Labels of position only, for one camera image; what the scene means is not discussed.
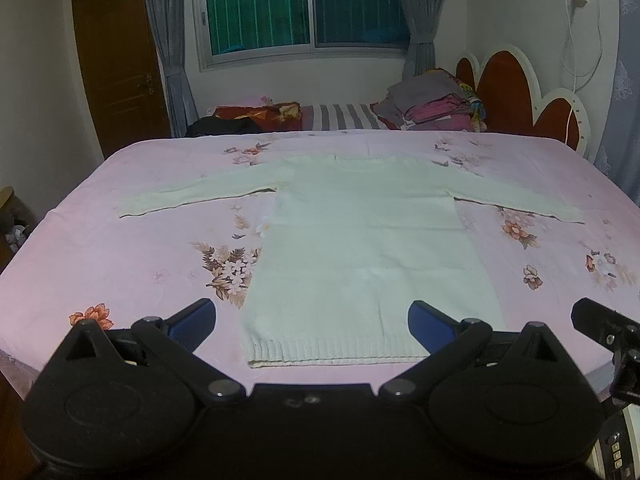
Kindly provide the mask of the wooden bedside shelf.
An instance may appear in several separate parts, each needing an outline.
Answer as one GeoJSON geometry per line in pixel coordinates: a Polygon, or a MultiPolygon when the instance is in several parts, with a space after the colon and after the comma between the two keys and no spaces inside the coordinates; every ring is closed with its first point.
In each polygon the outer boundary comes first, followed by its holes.
{"type": "Polygon", "coordinates": [[[2,186],[0,196],[0,271],[3,272],[26,243],[32,230],[35,229],[37,219],[23,201],[17,197],[12,186],[2,186]]]}

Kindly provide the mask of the left grey curtain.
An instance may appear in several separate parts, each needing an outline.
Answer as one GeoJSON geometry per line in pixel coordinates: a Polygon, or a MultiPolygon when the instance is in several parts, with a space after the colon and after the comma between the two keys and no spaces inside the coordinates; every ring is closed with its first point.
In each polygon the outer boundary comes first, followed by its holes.
{"type": "Polygon", "coordinates": [[[144,1],[162,64],[171,135],[184,138],[189,126],[198,120],[198,111],[186,76],[184,0],[144,1]]]}

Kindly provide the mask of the right grey curtain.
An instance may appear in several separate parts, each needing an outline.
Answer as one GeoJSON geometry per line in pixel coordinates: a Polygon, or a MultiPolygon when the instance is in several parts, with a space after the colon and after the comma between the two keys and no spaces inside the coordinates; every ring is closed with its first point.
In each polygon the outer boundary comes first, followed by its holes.
{"type": "Polygon", "coordinates": [[[402,78],[419,76],[435,67],[434,41],[444,0],[400,0],[409,43],[402,78]]]}

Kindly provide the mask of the black garment on bed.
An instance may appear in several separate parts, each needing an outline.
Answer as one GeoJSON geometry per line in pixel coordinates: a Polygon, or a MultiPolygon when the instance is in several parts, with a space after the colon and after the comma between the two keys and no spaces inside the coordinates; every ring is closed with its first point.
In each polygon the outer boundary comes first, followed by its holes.
{"type": "Polygon", "coordinates": [[[216,116],[200,118],[186,128],[187,138],[226,136],[227,134],[263,133],[262,127],[250,118],[222,119],[216,116]]]}

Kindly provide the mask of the red white scalloped headboard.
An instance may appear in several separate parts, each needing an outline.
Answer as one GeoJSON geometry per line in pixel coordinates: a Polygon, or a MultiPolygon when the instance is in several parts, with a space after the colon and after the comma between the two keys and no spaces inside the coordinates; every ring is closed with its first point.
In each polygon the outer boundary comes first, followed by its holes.
{"type": "Polygon", "coordinates": [[[482,101],[490,132],[553,139],[586,154],[591,126],[582,100],[567,88],[542,92],[534,66],[520,48],[503,44],[484,61],[462,54],[456,76],[482,101]]]}

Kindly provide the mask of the grey striped pillow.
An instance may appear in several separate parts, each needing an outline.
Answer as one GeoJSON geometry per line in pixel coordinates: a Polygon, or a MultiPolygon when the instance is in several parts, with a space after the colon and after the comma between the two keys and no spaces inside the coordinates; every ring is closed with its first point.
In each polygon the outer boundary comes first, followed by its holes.
{"type": "Polygon", "coordinates": [[[304,131],[390,130],[367,104],[314,104],[302,108],[304,131]]]}

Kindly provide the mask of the stack of folded clothes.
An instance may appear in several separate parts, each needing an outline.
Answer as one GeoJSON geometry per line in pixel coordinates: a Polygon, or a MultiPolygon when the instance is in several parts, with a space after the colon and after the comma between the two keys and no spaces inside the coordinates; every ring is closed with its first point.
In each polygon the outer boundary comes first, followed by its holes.
{"type": "Polygon", "coordinates": [[[475,90],[441,68],[393,84],[371,110],[395,130],[486,130],[485,107],[475,90]]]}

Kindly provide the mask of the grey curtain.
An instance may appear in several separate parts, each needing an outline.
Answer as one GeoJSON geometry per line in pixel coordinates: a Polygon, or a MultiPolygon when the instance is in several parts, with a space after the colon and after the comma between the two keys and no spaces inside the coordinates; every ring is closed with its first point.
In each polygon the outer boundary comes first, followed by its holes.
{"type": "Polygon", "coordinates": [[[434,41],[444,0],[400,0],[409,43],[402,78],[419,76],[435,67],[434,41]]]}
{"type": "Polygon", "coordinates": [[[198,111],[186,76],[184,0],[144,1],[162,64],[171,135],[184,138],[189,126],[198,120],[198,111]]]}

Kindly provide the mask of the brown wooden door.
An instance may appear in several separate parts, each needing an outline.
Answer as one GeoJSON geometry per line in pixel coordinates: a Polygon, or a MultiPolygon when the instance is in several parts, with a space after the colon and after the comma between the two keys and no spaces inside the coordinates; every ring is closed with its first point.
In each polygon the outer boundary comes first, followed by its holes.
{"type": "Polygon", "coordinates": [[[72,0],[79,66],[105,157],[170,136],[144,0],[72,0]]]}

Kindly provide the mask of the window with green screen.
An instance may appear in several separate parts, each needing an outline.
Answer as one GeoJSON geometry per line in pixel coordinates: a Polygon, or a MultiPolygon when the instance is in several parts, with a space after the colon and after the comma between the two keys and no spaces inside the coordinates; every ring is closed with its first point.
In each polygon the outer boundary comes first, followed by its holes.
{"type": "Polygon", "coordinates": [[[400,51],[400,0],[192,0],[198,60],[216,65],[321,52],[400,51]]]}

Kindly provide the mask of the white knit sweater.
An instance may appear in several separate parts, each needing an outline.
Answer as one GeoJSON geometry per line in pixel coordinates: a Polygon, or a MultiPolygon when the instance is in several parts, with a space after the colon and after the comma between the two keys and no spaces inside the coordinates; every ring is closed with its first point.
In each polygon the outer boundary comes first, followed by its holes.
{"type": "Polygon", "coordinates": [[[577,223],[577,208],[518,186],[410,158],[305,156],[244,167],[128,198],[123,216],[270,191],[248,279],[240,337],[252,367],[406,362],[423,356],[408,310],[504,326],[460,200],[577,223]]]}

